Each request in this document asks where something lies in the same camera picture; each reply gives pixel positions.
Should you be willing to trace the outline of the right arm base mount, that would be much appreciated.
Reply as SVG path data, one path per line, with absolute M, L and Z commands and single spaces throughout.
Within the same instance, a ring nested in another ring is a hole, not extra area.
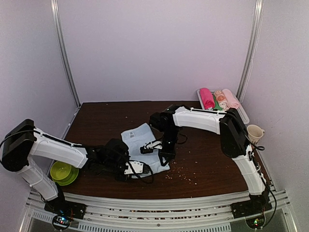
M 249 196 L 250 199 L 231 204 L 231 211 L 234 218 L 248 217 L 261 214 L 264 211 L 271 210 L 272 204 L 269 197 Z

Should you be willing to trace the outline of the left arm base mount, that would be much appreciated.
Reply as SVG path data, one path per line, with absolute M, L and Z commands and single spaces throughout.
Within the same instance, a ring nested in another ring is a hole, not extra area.
M 44 210 L 69 218 L 83 219 L 86 205 L 57 197 L 51 201 L 46 201 Z

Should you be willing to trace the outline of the light blue towel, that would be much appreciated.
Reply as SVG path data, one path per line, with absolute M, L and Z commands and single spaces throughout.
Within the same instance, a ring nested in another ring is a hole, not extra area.
M 153 174 L 169 171 L 169 164 L 162 166 L 159 156 L 158 141 L 152 129 L 147 123 L 137 128 L 130 129 L 121 133 L 122 141 L 128 146 L 130 160 L 139 161 L 147 164 Z

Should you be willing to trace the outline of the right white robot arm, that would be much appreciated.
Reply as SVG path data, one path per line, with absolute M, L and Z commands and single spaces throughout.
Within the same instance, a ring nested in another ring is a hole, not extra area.
M 220 136 L 221 151 L 238 166 L 248 187 L 248 210 L 258 213 L 266 205 L 263 195 L 269 194 L 266 180 L 259 164 L 252 157 L 253 149 L 246 127 L 234 108 L 226 112 L 215 112 L 172 105 L 158 114 L 158 130 L 163 133 L 161 149 L 158 152 L 161 165 L 167 165 L 175 158 L 178 132 L 188 127 L 210 131 Z

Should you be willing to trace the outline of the white plastic basket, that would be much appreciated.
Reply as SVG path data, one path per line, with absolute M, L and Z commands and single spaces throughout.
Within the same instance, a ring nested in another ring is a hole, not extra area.
M 204 105 L 203 105 L 203 102 L 202 102 L 202 99 L 201 99 L 201 96 L 200 96 L 200 89 L 197 90 L 197 96 L 198 96 L 201 108 L 204 110 L 205 108 L 204 108 Z M 240 104 L 240 102 L 239 102 L 239 108 L 237 109 L 237 111 L 238 111 L 238 113 L 239 113 L 243 123 L 245 125 L 249 124 L 250 123 L 250 119 L 249 119 L 248 115 L 246 114 L 244 108 Z

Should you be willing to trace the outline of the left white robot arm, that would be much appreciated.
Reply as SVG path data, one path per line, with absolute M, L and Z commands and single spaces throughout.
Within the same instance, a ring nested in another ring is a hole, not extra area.
M 60 161 L 81 169 L 87 164 L 127 177 L 132 174 L 128 147 L 115 140 L 116 147 L 107 145 L 90 146 L 76 144 L 51 136 L 26 119 L 11 130 L 1 141 L 3 167 L 16 172 L 50 202 L 50 206 L 60 215 L 66 214 L 69 203 L 60 197 L 61 190 L 49 179 L 34 157 Z

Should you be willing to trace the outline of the magenta pink towel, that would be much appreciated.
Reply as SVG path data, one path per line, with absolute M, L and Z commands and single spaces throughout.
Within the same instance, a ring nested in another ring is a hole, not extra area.
M 199 90 L 200 97 L 204 106 L 204 109 L 212 109 L 215 107 L 215 102 L 213 99 L 213 95 L 208 88 L 201 88 Z

